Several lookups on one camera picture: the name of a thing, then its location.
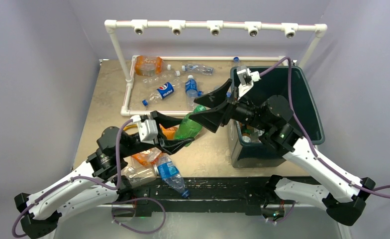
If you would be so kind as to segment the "small orange bottle amber cap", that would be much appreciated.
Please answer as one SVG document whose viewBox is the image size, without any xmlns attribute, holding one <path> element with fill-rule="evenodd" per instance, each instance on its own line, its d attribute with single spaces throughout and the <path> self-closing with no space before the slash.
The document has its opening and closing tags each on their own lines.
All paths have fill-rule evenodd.
<svg viewBox="0 0 390 239">
<path fill-rule="evenodd" d="M 178 130 L 177 126 L 169 127 L 169 128 L 164 128 L 162 125 L 160 125 L 160 128 L 162 130 L 162 133 L 164 136 L 167 138 L 167 140 L 173 140 L 175 137 L 175 134 Z"/>
</svg>

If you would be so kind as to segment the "green plastic bottle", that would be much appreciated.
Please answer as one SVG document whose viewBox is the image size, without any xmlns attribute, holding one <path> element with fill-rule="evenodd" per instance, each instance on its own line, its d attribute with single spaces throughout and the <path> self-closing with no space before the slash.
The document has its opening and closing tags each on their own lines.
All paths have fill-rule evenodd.
<svg viewBox="0 0 390 239">
<path fill-rule="evenodd" d="M 191 113 L 185 115 L 174 135 L 174 139 L 184 139 L 190 137 L 195 138 L 200 133 L 203 127 L 199 123 L 190 119 L 189 116 L 193 115 L 194 113 L 199 113 L 205 110 L 207 110 L 206 107 L 198 105 Z"/>
</svg>

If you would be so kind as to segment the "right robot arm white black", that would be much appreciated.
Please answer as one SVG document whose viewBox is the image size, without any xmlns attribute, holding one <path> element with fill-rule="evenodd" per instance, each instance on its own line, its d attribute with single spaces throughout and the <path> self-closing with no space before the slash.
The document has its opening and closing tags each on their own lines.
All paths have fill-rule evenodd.
<svg viewBox="0 0 390 239">
<path fill-rule="evenodd" d="M 338 223 L 352 226 L 362 215 L 375 182 L 348 173 L 319 153 L 307 134 L 290 124 L 294 113 L 284 96 L 273 95 L 255 105 L 242 99 L 239 87 L 228 97 L 231 84 L 229 79 L 218 89 L 195 98 L 195 103 L 206 109 L 191 119 L 211 132 L 230 120 L 261 130 L 260 142 L 270 152 L 301 167 L 317 181 L 311 185 L 273 175 L 263 190 L 264 198 L 271 203 L 281 199 L 315 206 Z"/>
</svg>

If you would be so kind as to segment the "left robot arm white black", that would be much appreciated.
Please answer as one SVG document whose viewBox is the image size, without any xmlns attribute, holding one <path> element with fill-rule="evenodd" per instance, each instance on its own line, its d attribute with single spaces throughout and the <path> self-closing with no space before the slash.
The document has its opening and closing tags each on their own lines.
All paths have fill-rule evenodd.
<svg viewBox="0 0 390 239">
<path fill-rule="evenodd" d="M 13 223 L 12 236 L 42 238 L 52 233 L 63 217 L 78 211 L 79 204 L 128 203 L 132 190 L 125 186 L 121 174 L 128 165 L 125 158 L 152 148 L 170 155 L 177 153 L 194 137 L 168 140 L 161 128 L 181 122 L 180 118 L 153 111 L 132 116 L 120 127 L 107 127 L 97 140 L 96 151 L 76 169 L 36 193 L 15 196 L 19 216 Z"/>
</svg>

